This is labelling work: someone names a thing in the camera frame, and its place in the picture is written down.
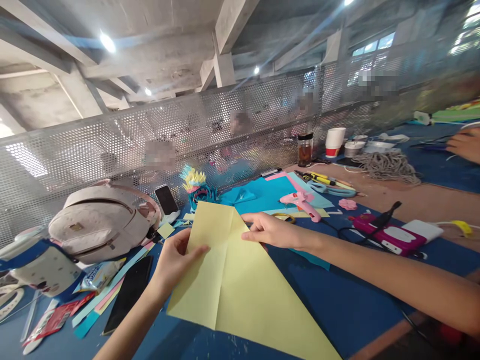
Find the backpack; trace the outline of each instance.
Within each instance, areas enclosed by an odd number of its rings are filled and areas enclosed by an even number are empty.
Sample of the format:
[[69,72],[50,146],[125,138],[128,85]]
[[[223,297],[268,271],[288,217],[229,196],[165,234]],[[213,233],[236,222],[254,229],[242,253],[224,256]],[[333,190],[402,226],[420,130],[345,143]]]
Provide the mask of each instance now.
[[[147,202],[135,208],[132,194]],[[161,217],[150,196],[107,179],[70,194],[48,231],[67,254],[88,265],[146,245],[149,228],[157,230]]]

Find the red and white cup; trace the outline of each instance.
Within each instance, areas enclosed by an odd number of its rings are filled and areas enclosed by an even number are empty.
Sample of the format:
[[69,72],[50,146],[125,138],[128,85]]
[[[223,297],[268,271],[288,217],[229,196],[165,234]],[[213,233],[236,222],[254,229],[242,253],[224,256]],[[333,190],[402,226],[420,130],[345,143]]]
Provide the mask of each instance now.
[[336,158],[344,143],[345,127],[334,127],[328,130],[325,142],[325,157]]

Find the perforated metal panel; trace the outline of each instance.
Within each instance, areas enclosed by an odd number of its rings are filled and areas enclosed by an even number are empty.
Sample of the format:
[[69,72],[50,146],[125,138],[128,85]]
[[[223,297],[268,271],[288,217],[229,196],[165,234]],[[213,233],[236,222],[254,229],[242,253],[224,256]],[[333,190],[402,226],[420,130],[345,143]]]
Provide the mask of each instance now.
[[[168,184],[183,203],[178,174],[185,164],[224,189],[296,162],[297,134],[313,131],[318,149],[331,127],[369,134],[396,126],[414,110],[469,100],[479,92],[480,56],[474,42],[452,53],[457,36],[0,139],[0,247],[48,224],[70,193],[101,179],[150,195]],[[360,70],[393,74],[359,84]],[[173,161],[152,165],[150,142],[172,144],[165,156]]]

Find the pink glue gun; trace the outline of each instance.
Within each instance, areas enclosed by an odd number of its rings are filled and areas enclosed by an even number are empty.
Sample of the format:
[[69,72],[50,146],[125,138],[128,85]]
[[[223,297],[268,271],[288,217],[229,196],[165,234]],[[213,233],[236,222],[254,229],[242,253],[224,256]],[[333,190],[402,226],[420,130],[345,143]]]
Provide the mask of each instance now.
[[294,192],[280,198],[280,202],[282,204],[295,204],[303,211],[305,211],[308,215],[310,215],[311,220],[314,223],[319,223],[322,217],[317,212],[317,210],[315,210],[314,207],[309,204],[309,202],[313,200],[314,195],[312,193],[304,191]]

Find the rope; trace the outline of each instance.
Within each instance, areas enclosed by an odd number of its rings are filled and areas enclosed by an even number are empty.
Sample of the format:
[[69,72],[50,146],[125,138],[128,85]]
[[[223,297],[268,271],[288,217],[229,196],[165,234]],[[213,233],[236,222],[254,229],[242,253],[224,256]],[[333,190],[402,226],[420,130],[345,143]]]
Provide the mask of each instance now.
[[357,155],[351,160],[354,163],[360,163],[359,169],[368,172],[374,180],[395,180],[412,185],[421,183],[414,167],[409,164],[407,156],[401,152],[373,152]]

